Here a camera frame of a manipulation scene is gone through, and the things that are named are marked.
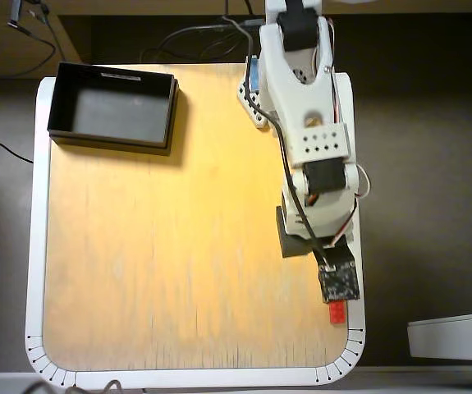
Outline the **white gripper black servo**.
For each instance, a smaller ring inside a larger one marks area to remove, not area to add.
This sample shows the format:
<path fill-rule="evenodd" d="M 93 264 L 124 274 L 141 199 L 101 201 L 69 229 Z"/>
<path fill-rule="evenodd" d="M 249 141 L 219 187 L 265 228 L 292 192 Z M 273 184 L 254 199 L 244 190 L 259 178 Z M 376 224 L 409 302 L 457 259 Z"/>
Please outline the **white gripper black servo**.
<path fill-rule="evenodd" d="M 355 192 L 351 190 L 321 194 L 314 205 L 304 206 L 305 216 L 330 259 L 354 257 L 351 219 L 355 207 Z M 310 235 L 287 190 L 282 192 L 282 203 L 276 207 L 276 220 L 284 258 L 312 252 Z"/>

